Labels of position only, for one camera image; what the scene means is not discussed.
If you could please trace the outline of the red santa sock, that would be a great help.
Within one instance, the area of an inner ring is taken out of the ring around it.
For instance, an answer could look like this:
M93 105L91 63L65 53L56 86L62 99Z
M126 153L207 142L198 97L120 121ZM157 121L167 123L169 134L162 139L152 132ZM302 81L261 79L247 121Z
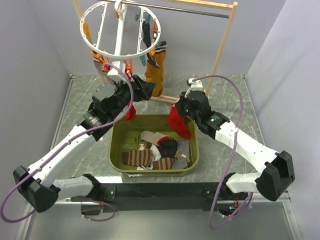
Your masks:
M178 114L178 110L175 104L171 105L171 110L168 115L169 126L182 138L186 140L191 139L191 132L185 124L185 120L182 116Z

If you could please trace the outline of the white round clip hanger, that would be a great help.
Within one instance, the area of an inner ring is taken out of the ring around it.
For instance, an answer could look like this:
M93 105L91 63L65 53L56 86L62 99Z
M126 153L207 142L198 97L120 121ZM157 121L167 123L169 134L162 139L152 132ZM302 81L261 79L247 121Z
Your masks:
M129 54L121 54L122 45L124 40L124 30L125 30L125 20L127 15L128 6L133 5L137 6L140 9L140 15L138 19L138 34L137 34L137 44L136 49L133 53ZM100 27L97 33L97 40L93 41L90 38L90 31L89 26L86 22L86 17L92 13L96 8L102 7L103 12L101 15ZM103 30L106 23L105 18L107 17L107 10L113 9L119 17L117 18L117 30L116 30L116 37L115 37L115 49L114 53L109 53L106 50L100 48L100 43L102 40ZM151 34L151 45L147 48L142 47L143 43L143 23L147 22L146 17L150 18L150 22L153 23L153 33ZM79 14L79 30L81 37L85 44L94 52L103 55L108 58L117 59L117 60L126 60L128 58L138 58L140 56L151 54L154 52L155 47L160 42L160 37L162 33L162 27L160 25L159 19L156 15L146 6L138 4L135 1L128 0L104 0L99 1L92 6L90 6L87 10L83 13Z

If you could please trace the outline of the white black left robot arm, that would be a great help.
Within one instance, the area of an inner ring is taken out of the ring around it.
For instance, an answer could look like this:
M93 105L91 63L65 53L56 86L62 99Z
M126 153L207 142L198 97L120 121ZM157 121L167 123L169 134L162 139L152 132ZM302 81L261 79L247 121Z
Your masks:
M29 167L19 166L13 171L15 182L21 184L18 192L36 212L43 213L66 198L100 199L101 183L93 175L86 173L69 179L58 179L58 175L81 151L91 147L112 128L116 117L131 100L148 101L155 86L135 74L130 85L123 81L114 87L100 85L92 95L88 111L59 144Z

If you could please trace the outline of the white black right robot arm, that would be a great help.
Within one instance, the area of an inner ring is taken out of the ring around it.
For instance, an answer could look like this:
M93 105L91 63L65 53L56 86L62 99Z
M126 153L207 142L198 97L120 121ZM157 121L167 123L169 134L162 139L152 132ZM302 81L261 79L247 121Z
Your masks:
M202 133L230 147L234 154L239 154L255 168L254 173L227 173L219 187L222 198L230 200L237 193L253 192L275 202L294 182L291 154L263 145L229 118L212 110L203 91L183 91L175 107L180 116L191 118Z

